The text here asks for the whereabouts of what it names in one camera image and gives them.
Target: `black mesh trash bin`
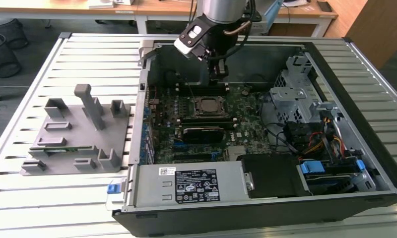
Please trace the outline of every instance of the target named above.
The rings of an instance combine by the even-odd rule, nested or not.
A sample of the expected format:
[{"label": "black mesh trash bin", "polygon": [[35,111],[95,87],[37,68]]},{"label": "black mesh trash bin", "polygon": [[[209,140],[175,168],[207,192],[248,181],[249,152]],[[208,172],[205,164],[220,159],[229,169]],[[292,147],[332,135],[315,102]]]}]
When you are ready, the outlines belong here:
[{"label": "black mesh trash bin", "polygon": [[0,35],[5,36],[7,45],[13,50],[24,48],[29,43],[17,19],[0,18]]},{"label": "black mesh trash bin", "polygon": [[0,78],[16,75],[21,70],[21,65],[13,51],[5,44],[5,37],[0,35]]}]

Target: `barcode sticker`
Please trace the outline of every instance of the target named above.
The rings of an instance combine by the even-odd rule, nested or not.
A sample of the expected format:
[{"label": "barcode sticker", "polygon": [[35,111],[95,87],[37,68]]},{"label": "barcode sticker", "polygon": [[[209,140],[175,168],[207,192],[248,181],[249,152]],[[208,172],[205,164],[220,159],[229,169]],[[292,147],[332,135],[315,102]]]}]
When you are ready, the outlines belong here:
[{"label": "barcode sticker", "polygon": [[159,168],[159,175],[175,175],[176,167]]},{"label": "barcode sticker", "polygon": [[133,11],[115,11],[116,13],[133,14]]}]

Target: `black cable harness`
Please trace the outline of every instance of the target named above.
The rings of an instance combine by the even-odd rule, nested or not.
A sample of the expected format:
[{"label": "black cable harness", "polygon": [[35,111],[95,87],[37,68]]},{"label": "black cable harness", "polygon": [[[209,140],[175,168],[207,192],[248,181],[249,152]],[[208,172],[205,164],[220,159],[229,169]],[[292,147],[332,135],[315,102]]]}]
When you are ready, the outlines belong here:
[{"label": "black cable harness", "polygon": [[[249,18],[249,21],[252,21],[252,19],[255,17],[255,13],[256,13],[256,3],[255,3],[255,0],[251,0],[249,2],[251,2],[251,18]],[[235,53],[237,53],[239,50],[244,47],[244,45],[247,43],[247,40],[249,39],[251,30],[252,30],[252,25],[247,28],[244,40],[241,41],[240,45],[231,52],[228,52],[223,56],[208,57],[208,60],[223,60],[223,59],[228,58],[229,56],[232,56]]]}]

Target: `power supply label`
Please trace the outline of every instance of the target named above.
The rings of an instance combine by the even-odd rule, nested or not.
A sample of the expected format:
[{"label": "power supply label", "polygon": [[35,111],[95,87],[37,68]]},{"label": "power supply label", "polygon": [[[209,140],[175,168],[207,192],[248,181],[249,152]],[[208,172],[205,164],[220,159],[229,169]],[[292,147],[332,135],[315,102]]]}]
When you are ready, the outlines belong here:
[{"label": "power supply label", "polygon": [[216,170],[176,171],[177,203],[220,201]]}]

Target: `white label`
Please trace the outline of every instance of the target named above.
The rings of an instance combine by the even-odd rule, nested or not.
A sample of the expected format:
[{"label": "white label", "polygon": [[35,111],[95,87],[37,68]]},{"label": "white label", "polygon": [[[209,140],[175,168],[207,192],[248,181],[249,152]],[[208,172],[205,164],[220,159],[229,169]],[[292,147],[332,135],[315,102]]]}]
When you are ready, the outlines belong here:
[{"label": "white label", "polygon": [[219,192],[209,192],[208,196],[209,197],[219,196]]},{"label": "white label", "polygon": [[176,167],[159,168],[159,175],[175,175]]},{"label": "white label", "polygon": [[133,11],[115,11],[116,13],[133,14]]}]

